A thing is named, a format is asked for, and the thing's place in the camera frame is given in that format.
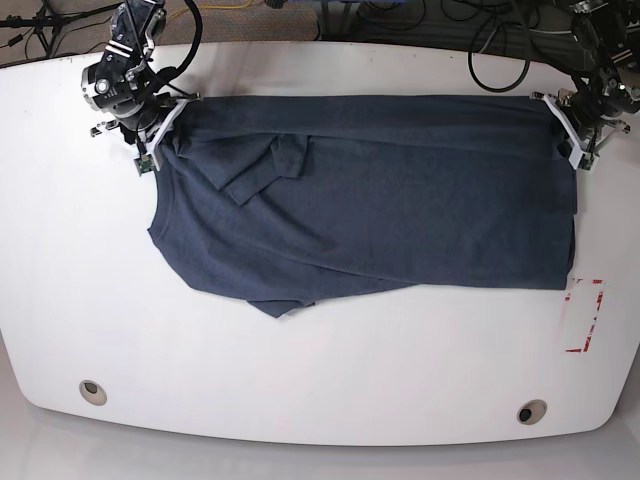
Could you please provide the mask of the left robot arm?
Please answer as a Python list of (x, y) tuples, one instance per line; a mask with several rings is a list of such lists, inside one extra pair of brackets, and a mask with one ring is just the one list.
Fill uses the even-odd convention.
[(565, 129), (570, 148), (568, 160), (576, 170), (591, 172), (601, 151), (616, 134), (631, 131), (623, 114), (639, 112), (639, 3), (637, 1), (550, 1), (548, 4), (570, 17), (568, 35), (586, 55), (589, 67), (578, 70), (542, 51), (535, 43), (530, 15), (539, 1), (502, 1), (497, 5), (479, 4), (493, 15), (509, 14), (495, 26), (497, 30), (514, 26), (523, 42), (523, 68), (516, 80), (505, 87), (491, 87), (476, 75), (473, 60), (484, 52), (476, 42), (487, 24), (474, 33), (467, 51), (467, 66), (474, 83), (490, 93), (507, 93), (525, 80), (535, 58), (569, 76), (573, 90), (556, 94), (534, 92), (531, 98), (543, 101)]

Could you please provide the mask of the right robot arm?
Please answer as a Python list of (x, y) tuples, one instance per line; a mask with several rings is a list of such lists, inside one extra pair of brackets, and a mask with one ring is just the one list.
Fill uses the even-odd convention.
[(140, 175), (158, 172), (164, 162), (161, 144), (185, 107), (201, 98), (172, 84), (195, 59), (201, 43), (203, 20), (193, 1), (186, 3), (195, 33), (191, 47), (177, 67), (153, 70), (156, 39), (167, 22), (163, 1), (124, 1), (110, 24), (111, 38), (101, 59), (82, 72), (85, 101), (112, 116), (90, 129), (90, 135), (119, 131), (126, 144), (137, 149), (134, 165)]

